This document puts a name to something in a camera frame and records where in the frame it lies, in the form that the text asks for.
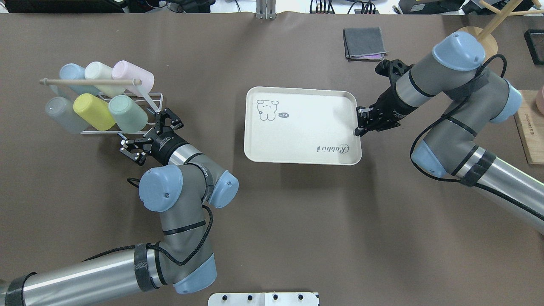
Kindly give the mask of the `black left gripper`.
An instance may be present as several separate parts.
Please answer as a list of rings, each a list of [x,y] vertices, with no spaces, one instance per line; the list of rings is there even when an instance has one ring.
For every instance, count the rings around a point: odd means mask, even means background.
[[[164,108],[155,114],[155,127],[141,138],[122,138],[120,152],[138,165],[143,165],[147,156],[161,165],[167,165],[175,150],[184,145],[184,139],[173,130],[183,128],[182,120],[170,109]]]

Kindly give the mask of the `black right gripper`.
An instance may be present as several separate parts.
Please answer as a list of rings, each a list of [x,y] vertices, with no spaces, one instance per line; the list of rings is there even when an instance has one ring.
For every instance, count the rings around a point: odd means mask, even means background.
[[[362,137],[372,130],[382,131],[400,126],[398,121],[411,112],[411,107],[399,97],[395,87],[389,87],[377,102],[369,107],[357,106],[360,126],[355,128],[355,136]]]

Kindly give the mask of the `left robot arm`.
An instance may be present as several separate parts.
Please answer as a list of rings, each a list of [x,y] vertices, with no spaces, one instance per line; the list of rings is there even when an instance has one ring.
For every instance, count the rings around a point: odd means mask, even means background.
[[[138,180],[139,197],[160,215],[163,240],[114,248],[52,272],[35,272],[1,285],[5,306],[89,306],[172,285],[177,294],[201,291],[216,279],[208,235],[210,207],[229,204],[239,182],[176,133],[183,127],[169,108],[153,113],[141,138],[122,138],[120,151],[142,165],[161,163]]]

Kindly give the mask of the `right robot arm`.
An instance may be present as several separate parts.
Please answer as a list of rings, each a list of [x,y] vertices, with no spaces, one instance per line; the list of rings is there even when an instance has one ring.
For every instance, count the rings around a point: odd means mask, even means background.
[[[390,86],[377,102],[356,108],[356,136],[396,128],[400,120],[444,93],[445,112],[412,143],[412,164],[425,176],[487,192],[491,199],[543,232],[543,184],[477,145],[487,123],[500,123],[518,111],[522,94],[503,75],[488,68],[476,38],[457,31],[414,65],[383,60],[375,71]]]

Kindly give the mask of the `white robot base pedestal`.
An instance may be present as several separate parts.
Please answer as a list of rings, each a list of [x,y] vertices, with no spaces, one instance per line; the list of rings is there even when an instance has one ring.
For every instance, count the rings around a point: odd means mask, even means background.
[[[216,293],[208,306],[319,306],[319,294],[314,292],[243,292]]]

